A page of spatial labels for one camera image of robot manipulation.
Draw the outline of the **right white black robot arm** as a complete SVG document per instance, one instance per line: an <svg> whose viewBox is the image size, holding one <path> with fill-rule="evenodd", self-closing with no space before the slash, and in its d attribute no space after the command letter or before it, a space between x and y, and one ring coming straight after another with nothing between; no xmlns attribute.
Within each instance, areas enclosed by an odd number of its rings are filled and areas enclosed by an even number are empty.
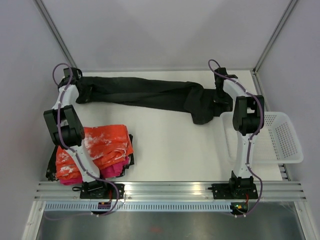
<svg viewBox="0 0 320 240"><path fill-rule="evenodd" d="M252 171L253 150L257 135L264 127L265 99L262 95L249 92L237 76L227 73L226 68L218 67L213 73L217 92L221 96L229 95L235 102L232 125L237 133L237 152L226 190L233 198L256 194Z"/></svg>

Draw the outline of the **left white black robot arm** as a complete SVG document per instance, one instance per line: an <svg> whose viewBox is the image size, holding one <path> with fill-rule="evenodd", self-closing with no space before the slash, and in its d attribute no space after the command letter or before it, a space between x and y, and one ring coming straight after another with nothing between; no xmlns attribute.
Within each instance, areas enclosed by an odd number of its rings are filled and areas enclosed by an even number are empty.
<svg viewBox="0 0 320 240"><path fill-rule="evenodd" d="M57 85L57 100L51 109L44 111L43 117L52 142L69 154L80 171L82 181L95 182L101 173L85 146L85 130L74 108L79 97L76 82L82 77L82 72L66 63L59 63L52 71L53 78L57 68L62 66L65 66L64 78Z"/></svg>

